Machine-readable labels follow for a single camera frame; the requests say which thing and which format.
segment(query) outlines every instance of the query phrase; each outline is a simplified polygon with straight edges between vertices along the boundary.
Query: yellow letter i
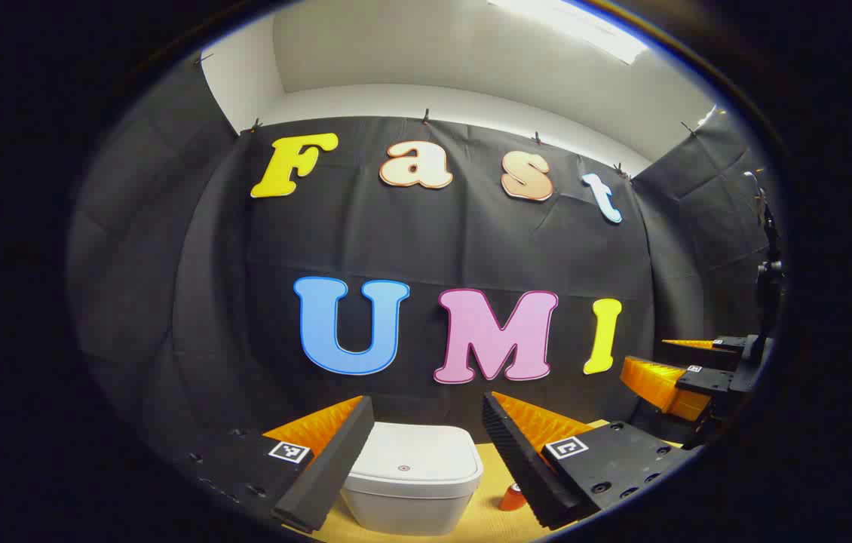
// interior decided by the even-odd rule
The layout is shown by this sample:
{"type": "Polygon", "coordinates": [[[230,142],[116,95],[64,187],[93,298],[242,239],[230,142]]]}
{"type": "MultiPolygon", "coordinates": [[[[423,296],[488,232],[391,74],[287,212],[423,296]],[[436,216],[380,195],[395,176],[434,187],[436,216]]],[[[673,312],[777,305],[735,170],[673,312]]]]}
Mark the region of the yellow letter i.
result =
{"type": "Polygon", "coordinates": [[[613,365],[613,333],[617,326],[617,315],[621,305],[616,299],[604,298],[594,302],[594,315],[597,315],[597,331],[594,336],[594,348],[590,360],[584,364],[584,375],[601,373],[613,365]]]}

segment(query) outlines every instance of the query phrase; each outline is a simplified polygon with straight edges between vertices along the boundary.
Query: screw hole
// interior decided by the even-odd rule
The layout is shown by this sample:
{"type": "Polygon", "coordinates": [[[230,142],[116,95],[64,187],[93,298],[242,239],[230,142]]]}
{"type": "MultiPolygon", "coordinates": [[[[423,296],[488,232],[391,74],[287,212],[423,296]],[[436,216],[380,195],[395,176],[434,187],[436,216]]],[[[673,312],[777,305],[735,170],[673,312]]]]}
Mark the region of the screw hole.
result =
{"type": "Polygon", "coordinates": [[[267,498],[268,497],[268,495],[265,492],[265,489],[263,489],[262,487],[255,486],[253,484],[247,484],[246,488],[248,489],[248,492],[251,495],[257,495],[257,497],[260,497],[260,498],[267,498]]]}

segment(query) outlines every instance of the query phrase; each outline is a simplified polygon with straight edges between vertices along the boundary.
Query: white ceiling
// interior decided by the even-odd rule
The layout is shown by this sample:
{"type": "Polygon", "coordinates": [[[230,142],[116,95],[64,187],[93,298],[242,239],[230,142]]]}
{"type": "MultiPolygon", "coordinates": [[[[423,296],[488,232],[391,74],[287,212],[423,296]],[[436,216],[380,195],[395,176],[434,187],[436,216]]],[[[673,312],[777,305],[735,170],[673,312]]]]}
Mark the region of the white ceiling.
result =
{"type": "Polygon", "coordinates": [[[538,107],[656,161],[715,100],[644,51],[625,65],[487,0],[303,0],[275,15],[286,93],[403,83],[538,107]]]}

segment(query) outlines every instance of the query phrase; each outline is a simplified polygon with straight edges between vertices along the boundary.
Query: orange object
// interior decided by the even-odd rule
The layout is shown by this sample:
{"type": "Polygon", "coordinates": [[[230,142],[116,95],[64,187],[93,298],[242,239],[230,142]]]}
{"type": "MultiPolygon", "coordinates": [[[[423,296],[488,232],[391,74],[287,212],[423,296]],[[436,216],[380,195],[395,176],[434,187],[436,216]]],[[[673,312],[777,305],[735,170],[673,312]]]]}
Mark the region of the orange object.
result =
{"type": "Polygon", "coordinates": [[[271,437],[274,440],[288,441],[288,443],[307,446],[312,449],[312,457],[314,462],[322,451],[339,432],[339,426],[349,417],[349,413],[356,409],[356,405],[363,399],[363,396],[356,396],[350,400],[339,402],[336,405],[328,406],[326,409],[317,410],[315,413],[303,416],[301,419],[293,420],[288,424],[283,424],[278,428],[268,430],[262,434],[265,437],[271,437]]]}
{"type": "Polygon", "coordinates": [[[715,343],[709,339],[662,339],[664,343],[695,348],[715,348],[715,343]]]}
{"type": "Polygon", "coordinates": [[[620,379],[631,391],[654,404],[661,412],[695,422],[708,406],[711,396],[675,388],[677,379],[681,379],[685,371],[684,368],[668,367],[643,358],[626,357],[620,379]]]}
{"type": "Polygon", "coordinates": [[[496,398],[499,405],[503,406],[503,410],[510,416],[510,419],[513,419],[520,432],[523,433],[526,440],[530,441],[533,450],[537,451],[541,458],[544,458],[542,451],[545,444],[564,439],[564,437],[577,436],[594,429],[592,426],[580,422],[580,420],[570,419],[570,417],[562,416],[560,413],[554,413],[552,410],[546,410],[540,406],[511,398],[506,394],[492,392],[492,396],[496,398]]]}
{"type": "Polygon", "coordinates": [[[499,501],[499,510],[501,511],[516,511],[526,505],[526,498],[523,498],[523,492],[519,491],[519,486],[516,483],[509,485],[506,492],[503,494],[503,499],[499,501]]]}

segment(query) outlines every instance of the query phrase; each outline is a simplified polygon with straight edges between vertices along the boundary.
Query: white lid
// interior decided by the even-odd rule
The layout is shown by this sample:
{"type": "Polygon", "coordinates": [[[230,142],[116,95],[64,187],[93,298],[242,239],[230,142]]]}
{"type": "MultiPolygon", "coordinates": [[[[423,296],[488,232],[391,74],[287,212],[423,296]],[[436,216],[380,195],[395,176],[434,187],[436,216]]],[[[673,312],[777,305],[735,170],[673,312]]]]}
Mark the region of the white lid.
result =
{"type": "Polygon", "coordinates": [[[470,432],[453,426],[376,422],[344,488],[394,498],[460,498],[480,484],[470,432]]]}

